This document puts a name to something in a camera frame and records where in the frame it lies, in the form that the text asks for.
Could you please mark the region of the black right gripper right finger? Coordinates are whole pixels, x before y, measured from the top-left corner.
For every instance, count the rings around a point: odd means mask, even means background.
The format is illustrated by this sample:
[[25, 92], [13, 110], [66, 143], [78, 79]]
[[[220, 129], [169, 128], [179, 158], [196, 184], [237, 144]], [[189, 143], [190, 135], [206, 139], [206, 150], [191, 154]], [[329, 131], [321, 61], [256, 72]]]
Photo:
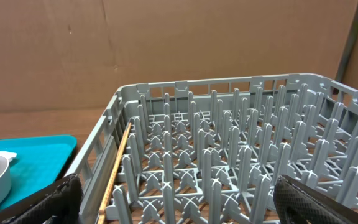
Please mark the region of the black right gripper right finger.
[[358, 224], [358, 213], [288, 175], [278, 177], [273, 202], [281, 224]]

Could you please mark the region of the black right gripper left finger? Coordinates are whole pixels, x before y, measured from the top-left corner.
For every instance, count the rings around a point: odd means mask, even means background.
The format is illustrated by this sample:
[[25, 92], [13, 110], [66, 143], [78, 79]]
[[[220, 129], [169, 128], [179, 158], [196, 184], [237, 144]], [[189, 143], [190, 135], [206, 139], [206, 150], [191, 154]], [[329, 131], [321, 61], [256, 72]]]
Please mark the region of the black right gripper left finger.
[[0, 224], [78, 223], [83, 190], [69, 174], [0, 211]]

